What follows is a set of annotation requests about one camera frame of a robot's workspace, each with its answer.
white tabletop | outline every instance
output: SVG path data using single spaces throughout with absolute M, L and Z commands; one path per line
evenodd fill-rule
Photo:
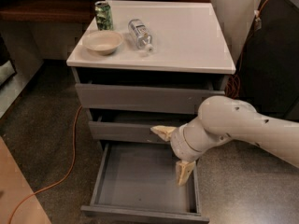
M 67 60 L 69 66 L 192 73 L 233 74 L 235 64 L 210 3 L 109 0 L 114 30 L 124 42 L 102 56 L 82 46 L 82 38 Z M 140 19 L 153 36 L 154 51 L 139 50 L 128 31 Z M 95 19 L 85 35 L 97 31 Z

gray drawer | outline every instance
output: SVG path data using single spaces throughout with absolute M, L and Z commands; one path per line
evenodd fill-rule
M 106 144 L 90 205 L 100 219 L 143 223 L 208 223 L 201 217 L 196 169 L 186 186 L 176 184 L 169 145 Z
M 209 96 L 224 91 L 76 84 L 84 108 L 196 114 Z
M 155 125 L 178 127 L 195 115 L 163 114 L 129 111 L 97 111 L 97 121 L 90 121 L 93 139 L 164 144 L 150 128 Z

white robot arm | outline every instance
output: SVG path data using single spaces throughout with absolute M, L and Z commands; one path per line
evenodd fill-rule
M 177 163 L 179 185 L 186 183 L 201 155 L 233 139 L 258 146 L 299 168 L 299 123 L 261 115 L 249 103 L 224 96 L 207 98 L 198 116 L 187 124 L 151 130 L 170 141 L 181 159 Z

power cord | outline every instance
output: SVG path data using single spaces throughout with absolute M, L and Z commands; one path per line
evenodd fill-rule
M 244 48 L 247 44 L 247 42 L 253 37 L 254 33 L 261 29 L 262 28 L 262 20 L 261 20 L 261 12 L 263 10 L 263 8 L 265 7 L 265 5 L 269 2 L 270 0 L 265 0 L 263 2 L 263 4 L 261 5 L 261 8 L 260 10 L 257 10 L 256 11 L 256 18 L 255 18 L 255 21 L 254 21 L 254 29 L 253 29 L 253 32 L 248 36 L 248 38 L 246 39 L 244 45 L 243 45 L 243 48 L 242 48 L 242 51 L 241 51 L 241 55 L 240 55 L 240 62 L 239 62 L 239 66 L 238 66 L 238 69 L 237 71 L 233 74 L 233 75 L 230 75 L 229 76 L 229 79 L 227 81 L 227 85 L 225 87 L 225 95 L 227 97 L 230 97 L 232 99 L 235 99 L 239 96 L 239 92 L 240 92 L 240 89 L 241 89 L 241 80 L 240 80 L 240 77 L 239 77 L 239 72 L 241 71 L 241 66 L 242 66 L 242 61 L 243 61 L 243 53 L 244 53 Z
M 16 211 L 18 210 L 18 208 L 26 201 L 28 200 L 29 198 L 31 198 L 32 196 L 35 196 L 37 195 L 38 193 L 44 191 L 44 190 L 48 190 L 48 189 L 51 189 L 59 184 L 61 184 L 62 182 L 64 182 L 68 177 L 69 175 L 71 174 L 73 168 L 74 168 L 74 164 L 75 164 L 75 159 L 76 159 L 76 124 L 77 124 L 77 120 L 78 120 L 78 115 L 80 113 L 80 110 L 82 109 L 82 106 L 79 107 L 78 111 L 77 111 L 77 114 L 75 116 L 75 120 L 74 120 L 74 124 L 73 124 L 73 160 L 72 160 L 72 163 L 71 163 L 71 166 L 67 172 L 67 174 L 58 182 L 55 182 L 53 183 L 52 185 L 49 185 L 43 189 L 40 189 L 30 195 L 28 195 L 27 197 L 25 197 L 23 200 L 21 200 L 17 205 L 16 207 L 14 208 L 14 210 L 12 211 L 12 213 L 10 214 L 9 216 L 9 219 L 8 219 L 8 222 L 7 224 L 11 224 L 11 221 L 12 221 L 12 218 L 13 216 L 15 215 Z

green can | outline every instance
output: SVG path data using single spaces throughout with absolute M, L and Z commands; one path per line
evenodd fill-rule
M 98 1 L 94 4 L 95 20 L 99 30 L 113 30 L 111 6 L 107 1 Z

